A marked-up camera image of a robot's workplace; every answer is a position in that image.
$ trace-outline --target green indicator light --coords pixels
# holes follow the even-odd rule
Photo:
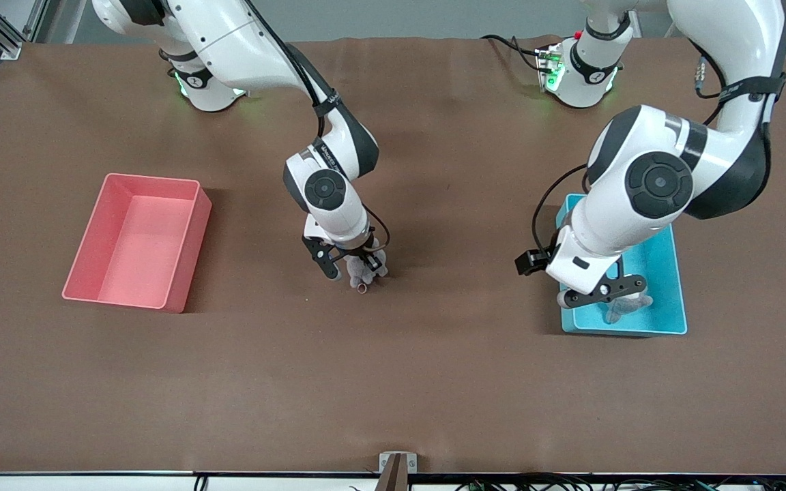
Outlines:
[[[181,86],[181,95],[190,99],[190,96],[187,95],[187,89],[184,88],[184,82],[181,81],[181,77],[178,74],[175,74],[175,80],[177,80],[177,84]]]
[[[611,72],[611,75],[609,76],[609,84],[607,86],[605,86],[605,92],[608,92],[609,90],[611,90],[611,85],[614,84],[614,77],[615,77],[615,75],[617,75],[617,68],[615,68],[614,71]]]
[[[559,87],[559,81],[562,80],[562,76],[566,73],[566,68],[564,64],[557,65],[556,70],[548,75],[548,90],[555,91]]]

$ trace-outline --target brown table mat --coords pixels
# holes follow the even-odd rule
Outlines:
[[[575,110],[487,41],[300,47],[381,145],[356,181],[393,232],[368,295],[299,239],[281,171],[314,136],[301,93],[203,114],[153,46],[29,44],[1,66],[0,471],[362,470],[406,449],[431,472],[786,473],[786,90],[766,192],[675,224],[690,332],[589,338],[514,258],[614,114],[711,112],[695,50],[636,40]],[[60,299],[108,172],[208,190],[187,314]]]

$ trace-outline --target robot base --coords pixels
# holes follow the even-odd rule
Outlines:
[[[611,90],[617,68],[599,84],[589,84],[583,75],[577,72],[570,60],[570,51],[576,40],[567,38],[562,43],[548,47],[546,52],[536,53],[536,61],[540,68],[548,68],[550,74],[539,74],[539,84],[543,92],[553,94],[559,102],[571,108],[589,108],[595,106],[602,97]]]
[[[205,88],[191,87],[190,80],[181,80],[178,75],[175,75],[175,80],[181,86],[181,95],[187,97],[194,108],[207,113],[222,111],[234,104],[239,97],[250,97],[247,91],[227,87],[213,77],[208,80]]]

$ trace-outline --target black cable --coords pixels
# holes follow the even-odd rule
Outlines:
[[[540,66],[536,66],[530,63],[529,60],[527,59],[527,55],[523,54],[523,50],[521,50],[521,45],[517,44],[516,37],[512,36],[511,42],[514,43],[514,49],[517,50],[517,53],[521,56],[521,59],[523,60],[524,63],[527,64],[527,66],[529,66],[533,70],[536,70],[537,72],[542,72],[543,74],[550,74],[550,72],[552,72],[549,68],[541,68]]]
[[[584,177],[581,178],[581,183],[586,183],[586,181],[587,181],[587,172],[584,172]],[[583,482],[583,484],[587,486],[587,489],[589,489],[590,491],[594,491],[593,485],[590,484],[590,482],[586,482],[586,481],[584,481],[584,479],[581,479],[580,477],[578,477],[576,475],[567,476],[567,478],[570,481],[574,481],[574,479],[578,479],[578,481]]]
[[[551,187],[549,187],[548,190],[545,192],[544,196],[542,196],[542,199],[539,200],[539,205],[536,206],[536,211],[533,212],[533,226],[532,226],[532,228],[533,228],[533,240],[536,242],[536,247],[539,248],[540,250],[544,251],[545,248],[543,248],[542,242],[539,240],[539,233],[536,232],[536,220],[539,218],[539,211],[542,211],[542,206],[545,205],[546,199],[548,199],[548,196],[550,196],[551,192],[557,186],[559,186],[559,183],[562,183],[563,181],[565,181],[566,177],[571,176],[571,174],[575,174],[577,171],[583,170],[583,168],[587,168],[587,164],[581,164],[578,167],[574,168],[573,170],[569,170],[568,172],[563,174],[561,177],[557,178],[557,180],[554,181],[554,183],[551,184]]]
[[[365,249],[365,251],[366,252],[383,251],[383,249],[386,249],[387,246],[390,245],[390,229],[387,228],[387,224],[385,224],[384,221],[381,220],[381,218],[378,218],[378,215],[375,215],[375,212],[371,211],[371,209],[369,209],[368,206],[363,204],[362,207],[366,209],[366,211],[368,212],[369,215],[372,215],[372,217],[374,217],[375,221],[377,221],[378,224],[381,226],[381,228],[384,229],[384,234],[387,236],[387,239],[384,240],[384,243],[382,243],[380,246],[377,246],[377,248],[367,248],[367,249]]]
[[[281,51],[284,53],[284,56],[287,58],[287,61],[290,62],[290,65],[293,66],[293,69],[296,71],[296,74],[299,75],[300,80],[302,80],[302,84],[305,85],[305,90],[308,92],[308,97],[311,98],[311,105],[314,108],[317,108],[321,105],[321,100],[319,100],[319,96],[315,92],[315,87],[311,85],[311,80],[308,78],[308,74],[305,72],[304,66],[300,64],[299,61],[293,56],[293,52],[290,51],[290,48],[287,47],[287,44],[278,37],[277,32],[272,29],[272,26],[269,25],[268,22],[265,21],[263,15],[259,13],[259,10],[256,6],[254,6],[251,0],[244,0],[244,3],[247,4],[248,8],[252,10],[253,14],[257,16],[257,20],[259,20],[260,24],[263,25],[265,30],[269,33],[269,36],[275,40],[275,43],[278,44]],[[323,136],[323,132],[325,130],[325,116],[318,116],[317,118],[317,136]]]
[[[693,43],[693,41],[690,41],[690,43],[693,44],[693,47],[695,47],[696,50],[698,50],[699,54],[701,54],[701,56],[705,58],[705,60],[708,60],[708,65],[711,65],[712,70],[714,70],[714,74],[717,75],[718,80],[720,81],[720,85],[721,85],[720,90],[723,90],[723,87],[727,86],[727,77],[724,76],[723,72],[718,67],[717,62],[715,62],[714,58],[712,58],[708,53],[706,53],[701,46],[699,46],[696,43]],[[714,118],[717,118],[718,115],[721,113],[721,109],[723,109],[723,106],[724,106],[724,102],[720,102],[720,100],[718,100],[718,104],[717,106],[714,107],[714,111],[712,111],[712,114],[709,115],[708,118],[702,122],[702,124],[704,125],[712,124]]]
[[[472,478],[475,486],[484,489],[484,491],[506,491],[499,482],[489,481],[489,479]]]
[[[538,68],[538,66],[530,63],[526,55],[528,54],[530,56],[536,56],[536,50],[545,50],[548,49],[548,47],[552,46],[553,44],[557,44],[557,43],[545,44],[545,46],[537,47],[536,50],[525,50],[521,48],[521,45],[517,42],[517,38],[514,36],[512,36],[511,41],[509,41],[503,38],[502,36],[497,36],[496,34],[487,34],[486,36],[482,36],[481,40],[499,41],[500,43],[505,44],[505,46],[508,46],[512,50],[515,50],[515,52],[518,52],[518,54],[520,54],[521,56],[521,59],[523,59],[523,62],[529,65],[529,67],[532,68],[533,70],[536,70],[537,72],[542,72],[543,74],[550,74],[551,72],[549,69]]]
[[[718,482],[717,484],[715,484],[714,486],[712,486],[712,488],[714,488],[714,489],[718,489],[718,488],[720,488],[721,486],[723,486],[724,484],[727,484],[727,482],[728,482],[730,479],[733,479],[733,476],[730,476],[730,477],[728,477],[728,478],[724,479],[723,481],[721,481],[721,482]]]
[[[196,481],[193,483],[193,491],[206,491],[206,489],[208,489],[208,476],[197,475]]]
[[[650,481],[649,479],[625,479],[614,485],[614,491],[618,491],[625,484],[646,484],[643,488],[634,491],[684,491],[690,489],[689,485],[674,485],[668,481]]]
[[[584,485],[589,489],[589,491],[594,491],[593,485],[590,482],[587,482],[585,479],[580,478],[577,475],[556,475],[556,473],[522,473],[520,475],[525,481],[526,486],[524,486],[524,491],[539,491],[536,487],[533,486],[532,483],[542,482],[548,483],[542,491],[549,491],[549,489],[554,488],[555,486],[559,486],[560,488],[564,489],[564,491],[570,491],[570,487],[573,491],[584,491],[584,488],[581,485]]]
[[[718,92],[718,93],[705,94],[702,93],[702,90],[698,88],[696,89],[696,96],[699,96],[699,99],[717,99],[717,97],[721,96],[721,93]]]
[[[496,34],[487,34],[486,36],[481,36],[481,40],[494,40],[494,41],[499,41],[500,43],[502,43],[502,44],[505,44],[505,46],[508,46],[508,47],[509,47],[509,48],[511,48],[512,50],[518,50],[518,51],[519,51],[519,52],[521,52],[522,54],[531,54],[531,55],[534,55],[534,54],[536,54],[536,52],[530,52],[530,50],[524,50],[524,49],[521,49],[521,47],[520,47],[520,46],[515,46],[515,44],[512,44],[512,43],[511,43],[511,41],[509,41],[509,40],[506,40],[506,39],[505,39],[505,38],[503,38],[502,36],[497,36]]]

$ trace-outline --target black strap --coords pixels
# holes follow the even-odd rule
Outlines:
[[[315,114],[318,118],[322,118],[325,115],[328,115],[333,109],[338,108],[341,104],[341,96],[335,89],[333,89],[333,93],[330,97],[327,97],[324,102],[319,103],[315,106]]]
[[[615,30],[614,32],[599,32],[599,31],[596,31],[592,27],[590,27],[590,23],[587,23],[586,25],[584,25],[584,31],[587,31],[587,34],[590,34],[590,37],[596,38],[597,40],[611,41],[611,40],[616,40],[617,38],[620,38],[621,35],[624,34],[624,31],[629,29],[630,22],[631,22],[630,21],[630,15],[627,14],[627,13],[624,13],[624,19],[622,21],[620,21],[620,25],[617,26],[617,30]]]
[[[782,74],[778,77],[750,77],[745,78],[745,80],[739,80],[734,84],[730,84],[729,86],[723,87],[723,90],[720,91],[720,102],[723,104],[727,102],[727,100],[735,99],[740,95],[748,95],[753,94],[756,95],[756,99],[752,97],[752,100],[756,102],[756,100],[760,100],[762,94],[769,94],[773,93],[776,94],[776,102],[781,98],[782,90],[784,90],[784,83],[786,82],[786,73],[782,72]]]
[[[196,52],[189,52],[186,54],[168,54],[162,49],[160,50],[160,52],[166,55],[166,60],[180,61],[182,63],[185,61],[190,61],[191,59],[196,59],[199,56],[196,54]]]
[[[581,59],[581,56],[578,54],[578,43],[572,44],[572,49],[570,53],[568,53],[568,58],[572,60],[572,68],[584,77],[584,81],[587,82],[587,84],[592,86],[601,84],[605,81],[605,79],[614,72],[614,69],[617,68],[620,62],[620,59],[618,59],[614,65],[606,66],[605,68],[590,65]]]
[[[321,154],[321,158],[327,164],[328,168],[337,171],[339,174],[343,175],[345,179],[347,179],[347,174],[345,174],[344,169],[341,168],[341,164],[339,164],[338,159],[335,155],[333,155],[333,151],[330,150],[330,147],[327,146],[327,143],[324,140],[321,140],[321,137],[315,138],[315,141],[312,143],[312,146],[315,147],[317,153]]]

